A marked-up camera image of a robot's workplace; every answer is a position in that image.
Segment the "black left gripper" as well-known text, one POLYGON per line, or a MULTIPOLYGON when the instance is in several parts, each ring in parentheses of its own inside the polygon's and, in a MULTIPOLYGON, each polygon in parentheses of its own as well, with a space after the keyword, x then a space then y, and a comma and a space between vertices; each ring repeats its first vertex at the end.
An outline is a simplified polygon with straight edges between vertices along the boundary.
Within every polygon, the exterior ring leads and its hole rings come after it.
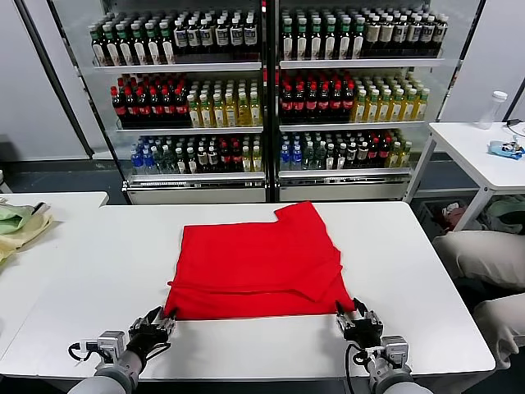
POLYGON ((134 352, 141 360, 150 360, 171 347, 170 336, 176 326, 177 309, 163 311, 162 306, 151 309, 138 317, 129 329, 126 350, 134 352))

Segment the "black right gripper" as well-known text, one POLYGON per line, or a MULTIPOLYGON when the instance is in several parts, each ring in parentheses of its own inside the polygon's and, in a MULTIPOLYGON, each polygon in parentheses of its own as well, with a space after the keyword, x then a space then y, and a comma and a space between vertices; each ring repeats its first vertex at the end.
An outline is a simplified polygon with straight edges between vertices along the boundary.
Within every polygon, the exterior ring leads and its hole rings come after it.
POLYGON ((336 322, 346 341, 355 342, 360 349, 377 347, 381 344, 382 321, 374 311, 358 298, 353 299, 354 319, 345 312, 343 305, 336 301, 336 322))

